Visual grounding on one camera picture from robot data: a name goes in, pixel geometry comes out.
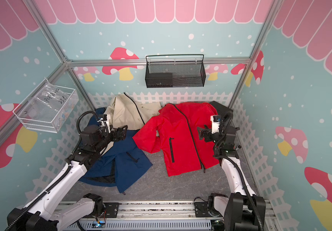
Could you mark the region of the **beige jacket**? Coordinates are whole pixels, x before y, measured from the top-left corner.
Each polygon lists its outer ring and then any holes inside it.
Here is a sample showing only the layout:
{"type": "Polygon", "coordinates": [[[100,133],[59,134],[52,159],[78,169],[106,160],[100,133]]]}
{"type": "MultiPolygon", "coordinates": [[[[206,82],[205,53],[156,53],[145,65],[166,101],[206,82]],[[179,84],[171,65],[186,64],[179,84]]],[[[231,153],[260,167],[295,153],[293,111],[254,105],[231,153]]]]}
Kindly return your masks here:
{"type": "Polygon", "coordinates": [[[128,95],[114,97],[104,113],[109,115],[109,124],[114,128],[127,125],[128,130],[141,129],[152,117],[159,115],[161,104],[133,101],[128,95]]]}

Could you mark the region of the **blue jacket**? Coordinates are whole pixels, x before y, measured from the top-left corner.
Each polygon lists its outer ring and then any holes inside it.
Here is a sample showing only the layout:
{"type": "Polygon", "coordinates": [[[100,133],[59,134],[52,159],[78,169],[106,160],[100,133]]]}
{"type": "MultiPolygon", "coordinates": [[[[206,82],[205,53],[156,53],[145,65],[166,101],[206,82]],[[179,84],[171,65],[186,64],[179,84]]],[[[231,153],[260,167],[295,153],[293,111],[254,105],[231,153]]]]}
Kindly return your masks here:
{"type": "Polygon", "coordinates": [[[79,141],[71,159],[87,169],[80,178],[81,182],[117,187],[120,193],[125,193],[152,167],[152,163],[133,140],[137,131],[127,130],[125,140],[99,144],[102,137],[101,115],[86,111],[79,116],[76,123],[79,141]]]}

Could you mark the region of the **red jacket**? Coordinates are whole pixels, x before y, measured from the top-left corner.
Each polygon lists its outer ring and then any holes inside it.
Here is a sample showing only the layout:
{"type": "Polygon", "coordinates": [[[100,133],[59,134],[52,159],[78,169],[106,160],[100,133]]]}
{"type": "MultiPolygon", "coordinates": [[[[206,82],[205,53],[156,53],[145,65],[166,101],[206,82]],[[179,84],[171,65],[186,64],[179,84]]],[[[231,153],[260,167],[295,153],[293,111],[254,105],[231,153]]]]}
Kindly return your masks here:
{"type": "Polygon", "coordinates": [[[168,176],[206,170],[219,164],[214,143],[199,139],[198,128],[212,127],[216,109],[209,103],[166,104],[134,136],[137,147],[150,154],[162,151],[168,176]]]}

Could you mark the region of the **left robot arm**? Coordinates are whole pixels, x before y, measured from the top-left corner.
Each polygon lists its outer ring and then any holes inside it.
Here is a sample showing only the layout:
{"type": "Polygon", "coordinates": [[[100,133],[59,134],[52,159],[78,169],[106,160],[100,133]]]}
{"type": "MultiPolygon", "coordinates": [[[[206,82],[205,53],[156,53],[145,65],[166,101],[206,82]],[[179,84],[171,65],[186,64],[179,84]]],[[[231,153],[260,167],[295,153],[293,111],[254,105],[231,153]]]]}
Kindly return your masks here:
{"type": "Polygon", "coordinates": [[[14,208],[7,216],[8,231],[62,231],[82,217],[98,218],[104,214],[101,196],[89,193],[61,212],[55,210],[65,195],[104,155],[108,145],[126,138],[128,126],[113,128],[110,116],[84,112],[77,119],[79,141],[65,166],[53,181],[22,209],[14,208]]]}

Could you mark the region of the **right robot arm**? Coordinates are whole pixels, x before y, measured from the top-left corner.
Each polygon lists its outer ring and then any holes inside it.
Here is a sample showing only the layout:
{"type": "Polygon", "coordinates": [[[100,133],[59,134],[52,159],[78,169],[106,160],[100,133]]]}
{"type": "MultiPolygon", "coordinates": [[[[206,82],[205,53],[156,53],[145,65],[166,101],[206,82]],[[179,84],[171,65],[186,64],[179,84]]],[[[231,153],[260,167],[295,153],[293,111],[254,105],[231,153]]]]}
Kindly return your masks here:
{"type": "Polygon", "coordinates": [[[224,171],[230,187],[230,195],[212,193],[206,201],[205,212],[212,217],[223,218],[226,231],[262,231],[265,228],[266,202],[251,188],[241,169],[238,150],[234,141],[238,127],[231,125],[233,112],[211,117],[212,127],[199,128],[199,138],[213,142],[214,158],[224,171]]]}

